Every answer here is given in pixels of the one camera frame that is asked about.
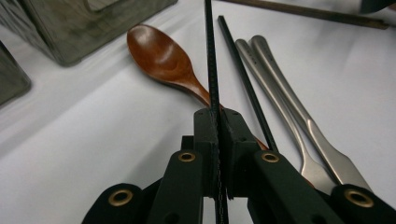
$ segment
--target screw hole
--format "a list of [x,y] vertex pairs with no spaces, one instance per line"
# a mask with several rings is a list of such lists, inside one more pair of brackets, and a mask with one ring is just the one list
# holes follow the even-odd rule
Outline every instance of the screw hole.
[[190,152],[184,152],[178,155],[180,161],[193,161],[195,160],[195,155]]
[[368,208],[374,206],[374,202],[369,196],[355,189],[347,189],[345,191],[345,196],[350,202],[360,207]]
[[163,221],[165,221],[165,223],[167,223],[167,224],[175,224],[175,223],[178,223],[179,220],[180,220],[180,218],[179,218],[178,214],[176,214],[176,213],[169,213],[163,219]]
[[264,161],[268,161],[268,162],[278,162],[279,161],[279,157],[277,155],[269,153],[269,152],[262,153],[262,159]]
[[128,189],[118,189],[114,191],[110,197],[108,197],[108,203],[111,205],[118,207],[127,204],[132,200],[134,195]]

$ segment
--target stainless steel utensil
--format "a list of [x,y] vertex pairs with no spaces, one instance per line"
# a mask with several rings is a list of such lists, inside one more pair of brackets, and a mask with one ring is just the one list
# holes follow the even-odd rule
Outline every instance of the stainless steel utensil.
[[281,117],[286,122],[297,148],[299,148],[300,153],[303,158],[303,166],[301,169],[301,175],[310,181],[316,189],[319,189],[327,194],[332,192],[332,188],[335,187],[335,183],[329,176],[328,172],[320,164],[315,162],[307,151],[303,138],[297,128],[294,119],[280,92],[278,91],[275,82],[271,78],[271,75],[258,63],[258,59],[255,57],[248,43],[243,39],[238,39],[235,41],[243,60],[247,64],[249,70],[252,72],[253,76],[259,81],[259,84],[264,89],[267,96],[270,98],[273,105],[276,107]]
[[275,83],[282,92],[290,111],[314,143],[322,159],[326,162],[328,168],[334,175],[336,182],[342,185],[352,184],[371,190],[351,159],[339,152],[329,143],[320,131],[318,125],[308,114],[277,66],[275,58],[272,55],[265,38],[259,35],[253,36],[251,39],[251,45],[253,51],[259,58],[259,62],[262,63],[271,77],[275,80]]

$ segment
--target white tablecloth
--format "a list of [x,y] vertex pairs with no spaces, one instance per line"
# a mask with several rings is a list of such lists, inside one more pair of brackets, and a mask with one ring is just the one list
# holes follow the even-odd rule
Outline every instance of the white tablecloth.
[[[329,2],[310,5],[337,9]],[[376,30],[220,1],[213,2],[213,14],[222,104],[239,111],[264,140],[218,15],[224,15],[235,40],[267,38],[326,137],[353,160],[376,195],[396,207],[396,28]],[[396,13],[385,9],[382,15],[394,20]],[[144,23],[174,38],[207,86],[204,1],[179,0]],[[106,188],[118,183],[145,188],[162,177],[181,136],[193,134],[192,115],[201,103],[146,77],[129,55],[126,35],[67,68],[4,27],[0,38],[33,82],[27,94],[0,109],[1,223],[80,223]],[[251,81],[280,152],[300,169],[301,157],[282,120]],[[246,202],[229,203],[231,223],[251,223]],[[214,223],[210,199],[204,223]]]

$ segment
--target metal spoon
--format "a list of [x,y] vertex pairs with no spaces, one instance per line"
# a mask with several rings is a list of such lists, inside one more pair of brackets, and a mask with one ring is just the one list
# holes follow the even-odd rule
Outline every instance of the metal spoon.
[[[128,31],[129,52],[146,75],[161,83],[182,89],[209,106],[209,92],[196,78],[189,56],[172,38],[148,25]],[[268,148],[256,138],[263,150]]]

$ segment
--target gray metal container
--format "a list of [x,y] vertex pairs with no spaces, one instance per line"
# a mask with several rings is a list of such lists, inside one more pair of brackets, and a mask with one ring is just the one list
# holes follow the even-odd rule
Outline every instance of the gray metal container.
[[1,0],[0,23],[68,66],[177,0]]

